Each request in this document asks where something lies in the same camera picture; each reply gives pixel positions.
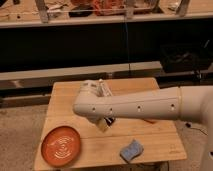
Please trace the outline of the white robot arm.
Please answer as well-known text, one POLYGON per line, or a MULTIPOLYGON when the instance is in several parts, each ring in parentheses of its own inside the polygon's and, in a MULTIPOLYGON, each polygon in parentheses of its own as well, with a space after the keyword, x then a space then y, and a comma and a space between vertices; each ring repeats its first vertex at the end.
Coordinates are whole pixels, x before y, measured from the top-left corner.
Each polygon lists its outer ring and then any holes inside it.
POLYGON ((97 82, 80 87, 73 111, 86 118, 181 120, 207 128, 200 171, 213 171, 213 86, 180 86, 117 96, 102 96, 97 82))

